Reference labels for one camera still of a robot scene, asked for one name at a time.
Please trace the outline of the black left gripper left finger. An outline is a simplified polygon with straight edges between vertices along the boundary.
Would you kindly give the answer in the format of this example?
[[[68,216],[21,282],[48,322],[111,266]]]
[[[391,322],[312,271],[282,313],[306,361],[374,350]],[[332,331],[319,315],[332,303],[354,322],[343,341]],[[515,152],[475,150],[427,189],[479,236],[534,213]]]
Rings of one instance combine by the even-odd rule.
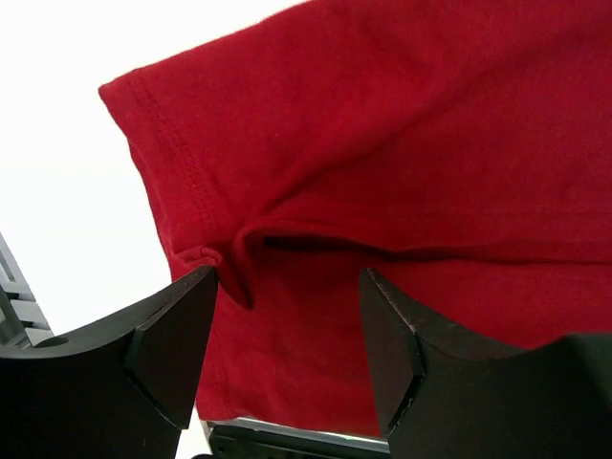
[[[1,350],[5,458],[172,458],[189,426],[217,276],[156,294],[35,347]]]

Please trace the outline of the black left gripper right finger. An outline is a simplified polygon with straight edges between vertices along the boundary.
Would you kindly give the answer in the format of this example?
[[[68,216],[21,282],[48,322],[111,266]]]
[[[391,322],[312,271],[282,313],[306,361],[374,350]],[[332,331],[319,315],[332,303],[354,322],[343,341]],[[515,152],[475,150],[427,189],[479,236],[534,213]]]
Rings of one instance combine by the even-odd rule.
[[[533,350],[472,330],[372,269],[360,275],[367,362],[394,458],[607,458],[611,338]]]

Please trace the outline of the red t-shirt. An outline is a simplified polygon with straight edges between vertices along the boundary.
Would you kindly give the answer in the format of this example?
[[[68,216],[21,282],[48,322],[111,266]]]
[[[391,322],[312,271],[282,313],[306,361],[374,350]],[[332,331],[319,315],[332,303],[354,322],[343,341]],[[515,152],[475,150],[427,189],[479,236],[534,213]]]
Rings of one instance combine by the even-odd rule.
[[[376,435],[364,268],[520,347],[611,328],[607,1],[309,1],[98,92],[172,276],[218,273],[203,420]]]

